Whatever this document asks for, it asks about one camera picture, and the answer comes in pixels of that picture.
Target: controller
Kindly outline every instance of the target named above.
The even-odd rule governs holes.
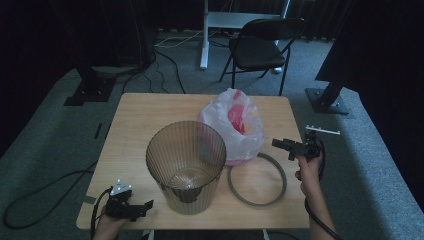
[[[319,157],[321,146],[317,143],[317,136],[315,131],[305,133],[305,142],[300,143],[290,139],[273,139],[272,146],[284,149],[289,152],[289,160],[293,161],[296,155],[305,156],[309,161],[312,158]]]
[[[118,179],[109,193],[105,214],[117,219],[130,219],[131,222],[135,222],[139,217],[145,217],[147,210],[153,207],[153,200],[144,205],[130,205],[128,199],[131,195],[131,185]]]

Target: pink plastic bag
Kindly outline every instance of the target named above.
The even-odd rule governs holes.
[[[219,94],[202,109],[198,121],[214,128],[224,139],[226,165],[255,158],[265,141],[258,108],[241,90],[229,88]]]

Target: gray rubber band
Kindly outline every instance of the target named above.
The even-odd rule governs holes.
[[[233,169],[233,166],[229,166],[229,169],[228,169],[228,173],[227,173],[227,178],[228,178],[228,184],[230,185],[230,189],[231,189],[231,191],[237,196],[237,198],[238,199],[240,199],[242,202],[244,202],[244,203],[246,203],[246,204],[249,204],[249,205],[251,205],[251,206],[255,206],[255,207],[266,207],[266,206],[270,206],[270,205],[272,205],[272,204],[274,204],[274,203],[276,203],[276,202],[279,202],[282,198],[283,198],[283,196],[284,196],[284,193],[286,192],[286,188],[287,188],[287,178],[286,178],[286,174],[284,173],[284,170],[283,170],[283,168],[281,167],[281,165],[277,162],[277,160],[275,160],[274,158],[272,158],[271,156],[269,156],[269,155],[266,155],[266,154],[264,154],[264,153],[258,153],[258,157],[261,157],[261,158],[263,158],[263,159],[265,159],[265,160],[267,160],[267,161],[269,161],[270,163],[272,163],[276,168],[277,168],[277,170],[278,170],[278,172],[280,173],[280,175],[281,175],[281,179],[283,180],[283,187],[282,187],[282,189],[281,189],[281,192],[280,192],[280,194],[278,195],[278,197],[277,198],[275,198],[274,200],[272,200],[271,202],[268,202],[268,203],[254,203],[254,202],[251,202],[251,201],[248,201],[247,199],[245,199],[245,198],[243,198],[237,191],[236,191],[236,189],[234,188],[234,185],[233,185],[233,182],[232,182],[232,180],[231,180],[231,171],[232,171],[232,169]]]

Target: transparent trash can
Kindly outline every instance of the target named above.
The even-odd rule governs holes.
[[[181,121],[153,136],[146,164],[168,205],[190,215],[211,204],[226,157],[224,140],[217,131],[201,122]]]

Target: table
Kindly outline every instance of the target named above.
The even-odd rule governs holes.
[[[130,204],[154,200],[147,216],[126,224],[127,229],[276,229],[307,228],[308,215],[300,182],[294,177],[297,162],[288,152],[271,146],[273,138],[300,141],[298,128],[287,98],[250,96],[258,106],[265,128],[261,152],[275,158],[287,175],[287,190],[281,200],[268,207],[242,203],[231,192],[224,167],[212,204],[196,215],[182,215],[166,204],[159,187],[145,164],[145,152],[153,135],[176,121],[196,120],[200,110],[215,95],[126,93],[122,96],[104,148],[99,157],[87,196],[99,197],[117,179],[132,184]],[[235,166],[233,183],[238,192],[251,201],[274,199],[282,181],[277,170],[265,160],[254,159]],[[93,204],[83,203],[77,219],[80,229],[90,229]]]
[[[205,0],[203,16],[203,44],[202,56],[200,59],[200,69],[205,70],[208,67],[209,27],[241,29],[246,23],[255,19],[279,19],[282,17],[285,18],[289,5],[290,0],[285,0],[280,15],[237,12],[209,12],[209,1]]]

